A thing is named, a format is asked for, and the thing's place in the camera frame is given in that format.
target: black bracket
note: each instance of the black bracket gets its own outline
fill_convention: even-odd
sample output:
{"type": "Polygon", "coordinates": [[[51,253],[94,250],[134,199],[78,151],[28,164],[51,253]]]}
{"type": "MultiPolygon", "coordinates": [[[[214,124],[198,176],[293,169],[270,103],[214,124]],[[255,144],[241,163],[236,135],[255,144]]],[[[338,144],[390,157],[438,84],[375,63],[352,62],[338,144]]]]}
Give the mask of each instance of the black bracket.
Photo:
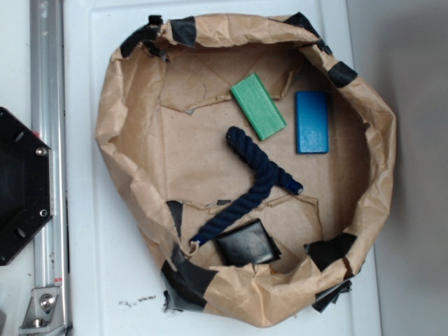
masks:
{"type": "Polygon", "coordinates": [[[50,159],[50,148],[0,107],[0,266],[53,217],[50,159]]]}

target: metal bracket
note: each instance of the metal bracket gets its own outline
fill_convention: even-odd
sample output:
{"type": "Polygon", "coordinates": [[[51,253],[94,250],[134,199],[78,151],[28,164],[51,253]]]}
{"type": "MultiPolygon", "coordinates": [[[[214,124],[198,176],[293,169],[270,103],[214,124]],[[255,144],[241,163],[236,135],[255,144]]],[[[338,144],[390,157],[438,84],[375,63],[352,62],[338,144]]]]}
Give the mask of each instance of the metal bracket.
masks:
{"type": "Polygon", "coordinates": [[[60,288],[35,288],[31,291],[31,301],[19,335],[49,333],[63,323],[60,288]]]}

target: navy rope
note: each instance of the navy rope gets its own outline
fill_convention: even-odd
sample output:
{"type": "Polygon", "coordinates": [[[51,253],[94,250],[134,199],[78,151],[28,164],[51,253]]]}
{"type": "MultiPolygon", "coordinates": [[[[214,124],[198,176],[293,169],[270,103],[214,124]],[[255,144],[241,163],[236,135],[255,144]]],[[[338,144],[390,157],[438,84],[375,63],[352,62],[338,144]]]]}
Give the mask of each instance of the navy rope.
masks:
{"type": "Polygon", "coordinates": [[[288,192],[298,195],[303,191],[303,186],[286,173],[284,169],[270,161],[266,153],[258,147],[242,129],[231,127],[226,134],[227,144],[255,170],[255,184],[246,194],[240,196],[222,212],[208,220],[199,229],[191,241],[203,245],[209,240],[215,239],[222,231],[258,207],[266,199],[274,184],[285,188],[288,192]]]}

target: rope end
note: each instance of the rope end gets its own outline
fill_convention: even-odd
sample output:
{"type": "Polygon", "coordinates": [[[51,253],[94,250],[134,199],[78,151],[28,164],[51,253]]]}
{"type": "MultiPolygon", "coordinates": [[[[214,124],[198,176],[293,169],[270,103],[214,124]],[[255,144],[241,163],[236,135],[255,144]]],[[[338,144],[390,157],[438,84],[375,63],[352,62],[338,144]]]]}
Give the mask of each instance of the rope end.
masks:
{"type": "Polygon", "coordinates": [[[286,184],[286,189],[294,195],[300,195],[301,193],[303,193],[303,185],[301,183],[298,183],[293,178],[290,178],[288,184],[286,184]]]}

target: paper bag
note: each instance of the paper bag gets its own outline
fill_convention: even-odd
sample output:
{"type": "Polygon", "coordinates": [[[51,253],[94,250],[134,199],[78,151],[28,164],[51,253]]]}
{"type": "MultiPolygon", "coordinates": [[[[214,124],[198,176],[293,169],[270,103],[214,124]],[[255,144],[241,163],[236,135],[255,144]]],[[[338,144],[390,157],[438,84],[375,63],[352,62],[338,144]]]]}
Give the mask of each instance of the paper bag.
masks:
{"type": "Polygon", "coordinates": [[[272,326],[357,274],[389,214],[396,118],[300,13],[150,16],[112,54],[96,139],[177,309],[272,326]],[[264,141],[230,93],[252,73],[288,124],[264,141]],[[303,90],[327,92],[328,154],[296,154],[303,90]],[[231,126],[304,185],[299,196],[274,186],[229,228],[260,219],[282,253],[269,265],[227,266],[212,241],[190,244],[253,184],[225,142],[231,126]]]}

